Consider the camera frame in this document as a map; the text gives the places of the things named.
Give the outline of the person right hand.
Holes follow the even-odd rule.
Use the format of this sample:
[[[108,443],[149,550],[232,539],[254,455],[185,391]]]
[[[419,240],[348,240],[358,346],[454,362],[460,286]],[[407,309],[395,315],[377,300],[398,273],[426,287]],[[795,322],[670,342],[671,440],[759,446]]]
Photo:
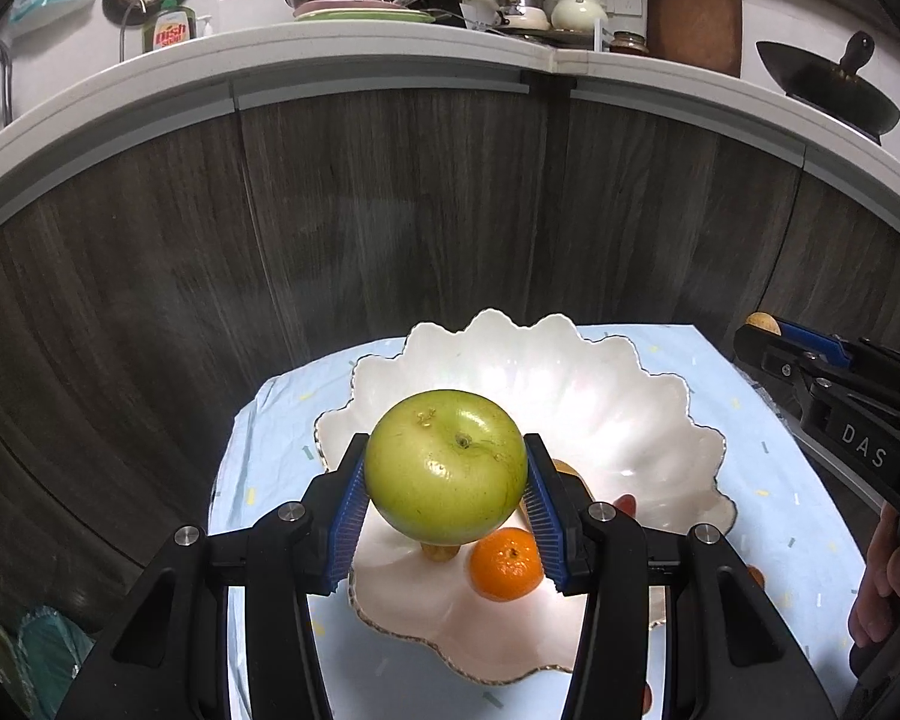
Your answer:
[[[866,550],[865,574],[848,615],[848,633],[860,649],[883,642],[891,634],[889,598],[900,600],[899,512],[883,504],[875,533]]]

